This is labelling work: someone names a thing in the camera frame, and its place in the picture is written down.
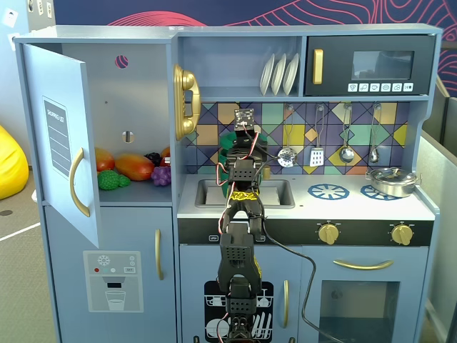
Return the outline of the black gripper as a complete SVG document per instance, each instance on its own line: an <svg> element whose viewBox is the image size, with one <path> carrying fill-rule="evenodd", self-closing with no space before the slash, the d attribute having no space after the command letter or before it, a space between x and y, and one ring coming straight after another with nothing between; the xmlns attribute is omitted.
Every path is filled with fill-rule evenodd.
<svg viewBox="0 0 457 343"><path fill-rule="evenodd" d="M237 158L244 158L249 153L251 153L249 158L254 161L267 161L267 138L263 134L259 134L256 145L251 151L254 138L255 134L252 134L251 138L242 136L240 139L234 131L226 134L226 161L236 161Z"/></svg>

